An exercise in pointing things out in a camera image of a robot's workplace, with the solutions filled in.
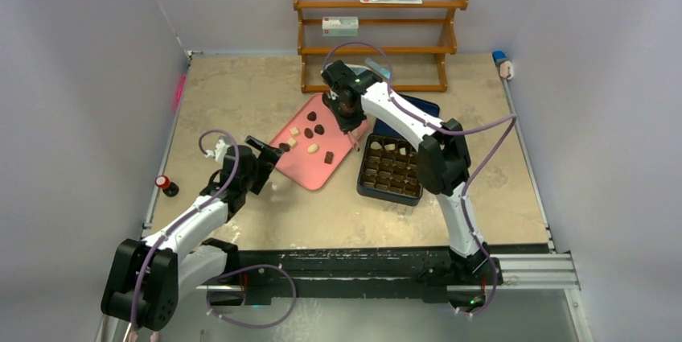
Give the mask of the dark rectangular chocolate piece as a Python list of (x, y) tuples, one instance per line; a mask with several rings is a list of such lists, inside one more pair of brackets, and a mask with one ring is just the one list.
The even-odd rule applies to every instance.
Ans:
[(332, 164), (334, 162), (334, 153), (331, 151), (327, 151), (324, 157), (324, 163), (325, 164)]

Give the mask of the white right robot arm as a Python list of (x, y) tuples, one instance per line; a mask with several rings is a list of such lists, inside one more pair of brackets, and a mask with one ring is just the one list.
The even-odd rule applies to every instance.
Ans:
[(352, 132), (372, 115), (416, 150), (417, 180), (436, 196), (450, 250), (457, 255), (451, 262), (453, 276), (459, 282), (473, 282), (483, 272), (478, 256), (489, 253), (466, 192), (471, 160), (462, 126), (422, 112), (374, 72), (356, 73), (341, 60), (328, 64), (321, 77), (328, 87), (323, 103), (342, 132)]

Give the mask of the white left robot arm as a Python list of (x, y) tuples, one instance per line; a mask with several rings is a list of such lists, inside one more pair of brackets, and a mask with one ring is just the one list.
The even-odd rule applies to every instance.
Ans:
[(189, 209), (156, 233), (117, 247), (101, 299), (104, 315), (158, 332), (180, 300), (205, 282), (228, 285), (267, 269), (242, 266), (236, 245), (209, 235), (235, 216), (249, 193), (261, 192), (284, 152), (252, 136), (240, 145), (220, 134), (214, 149), (201, 149), (220, 168)]

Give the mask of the dark oval chocolate piece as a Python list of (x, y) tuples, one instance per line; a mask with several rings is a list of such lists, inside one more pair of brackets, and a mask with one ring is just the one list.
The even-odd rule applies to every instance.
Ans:
[(278, 145), (278, 147), (279, 147), (280, 150), (282, 150), (282, 151), (284, 151), (284, 152), (289, 152), (289, 151), (290, 151), (290, 146), (289, 146), (287, 143), (282, 142), (282, 143), (280, 143), (280, 144)]

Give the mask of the blue chocolate tin box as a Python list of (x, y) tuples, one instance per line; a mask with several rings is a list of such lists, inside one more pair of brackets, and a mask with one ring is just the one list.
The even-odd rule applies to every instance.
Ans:
[[(374, 141), (383, 145), (381, 150), (373, 150)], [(394, 151), (386, 151), (384, 146), (395, 144)], [(401, 155), (399, 149), (408, 149)], [(409, 207), (418, 205), (423, 196), (423, 187), (417, 180), (417, 151), (403, 138), (369, 134), (360, 162), (356, 184), (359, 195), (376, 200), (403, 204)]]

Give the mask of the light blue oval package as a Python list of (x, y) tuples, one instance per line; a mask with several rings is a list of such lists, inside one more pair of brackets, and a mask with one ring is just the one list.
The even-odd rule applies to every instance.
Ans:
[(349, 67), (357, 76), (371, 76), (373, 74), (373, 71), (364, 65), (349, 64)]

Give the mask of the pink plastic tray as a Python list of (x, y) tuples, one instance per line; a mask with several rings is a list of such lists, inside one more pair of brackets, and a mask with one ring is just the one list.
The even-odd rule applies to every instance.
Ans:
[[(317, 119), (313, 122), (307, 119), (307, 114), (310, 112), (317, 114)], [(322, 125), (325, 133), (316, 134), (314, 132), (316, 125)], [(298, 136), (290, 134), (292, 127), (299, 129), (300, 134)], [(368, 121), (364, 120), (359, 127), (352, 131), (358, 142), (367, 132), (368, 127)], [(305, 128), (310, 128), (314, 132), (313, 138), (307, 138), (304, 135)], [(287, 143), (290, 138), (295, 139), (298, 144), (296, 147), (290, 148), (289, 152), (284, 152), (277, 162), (276, 169), (311, 191), (320, 189), (345, 157), (353, 151), (348, 137), (339, 130), (333, 113), (323, 104), (321, 94), (313, 95), (303, 104), (299, 111), (271, 138), (269, 145), (278, 147), (282, 142)], [(307, 151), (311, 144), (319, 145), (317, 152), (309, 153)], [(327, 151), (331, 151), (335, 155), (332, 164), (324, 163)]]

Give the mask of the light blue small tube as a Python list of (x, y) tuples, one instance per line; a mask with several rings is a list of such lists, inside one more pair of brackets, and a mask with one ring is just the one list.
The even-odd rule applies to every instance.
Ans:
[(371, 58), (366, 58), (364, 60), (365, 65), (370, 68), (373, 72), (379, 74), (385, 80), (389, 80), (392, 76), (391, 71), (385, 68), (381, 64), (378, 64), (375, 60)]

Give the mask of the white green small box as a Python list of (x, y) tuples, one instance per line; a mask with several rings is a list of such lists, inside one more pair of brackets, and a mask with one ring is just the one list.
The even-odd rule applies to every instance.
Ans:
[(324, 37), (355, 37), (359, 34), (357, 17), (324, 17), (321, 24)]

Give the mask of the dark blue tin lid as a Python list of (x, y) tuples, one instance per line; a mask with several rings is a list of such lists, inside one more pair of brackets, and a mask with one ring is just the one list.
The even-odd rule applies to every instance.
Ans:
[[(421, 98), (417, 97), (411, 97), (409, 95), (400, 93), (400, 96), (409, 102), (411, 105), (415, 106), (418, 108), (421, 112), (428, 114), (431, 117), (439, 117), (440, 116), (440, 107), (439, 105), (423, 100)], [(403, 138), (402, 135), (400, 135), (396, 130), (392, 129), (388, 124), (386, 124), (384, 121), (377, 119), (376, 123), (374, 125), (373, 131), (374, 134), (379, 134), (382, 136), (387, 136), (387, 137), (394, 137), (394, 138)]]

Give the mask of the red black button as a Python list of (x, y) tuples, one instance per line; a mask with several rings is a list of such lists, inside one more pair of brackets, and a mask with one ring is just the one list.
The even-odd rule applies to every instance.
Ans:
[(154, 184), (165, 196), (174, 197), (179, 193), (179, 186), (166, 175), (158, 175), (154, 180)]

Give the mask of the wooden shelf rack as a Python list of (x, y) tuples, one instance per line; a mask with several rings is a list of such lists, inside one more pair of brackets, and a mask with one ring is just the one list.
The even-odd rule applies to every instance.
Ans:
[[(297, 53), (301, 59), (300, 86), (303, 93), (322, 91), (308, 75), (315, 60), (323, 58), (336, 45), (336, 54), (352, 60), (375, 54), (368, 45), (378, 45), (389, 56), (415, 57), (435, 64), (433, 83), (400, 84), (403, 92), (444, 92), (448, 88), (446, 57), (458, 50), (454, 31), (455, 15), (469, 6), (470, 0), (422, 0), (419, 5), (369, 4), (359, 0), (293, 0), (297, 14)], [(359, 34), (355, 37), (324, 37), (324, 17), (357, 17)]]

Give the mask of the blue white corner device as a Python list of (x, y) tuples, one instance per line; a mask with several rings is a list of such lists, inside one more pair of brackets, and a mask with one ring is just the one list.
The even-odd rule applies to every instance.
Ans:
[(514, 68), (506, 54), (502, 51), (494, 51), (491, 53), (491, 57), (497, 67), (499, 76), (502, 79), (511, 80), (514, 76)]

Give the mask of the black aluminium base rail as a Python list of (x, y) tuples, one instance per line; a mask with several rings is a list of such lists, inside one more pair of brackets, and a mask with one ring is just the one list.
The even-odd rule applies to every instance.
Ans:
[(231, 291), (248, 305), (275, 298), (420, 299), (473, 311), (494, 290), (564, 290), (578, 287), (568, 254), (528, 247), (494, 247), (491, 261), (471, 264), (446, 247), (240, 250), (209, 240), (186, 257), (165, 249), (145, 259), (148, 247), (120, 245), (102, 310), (140, 323), (165, 320), (194, 290)]

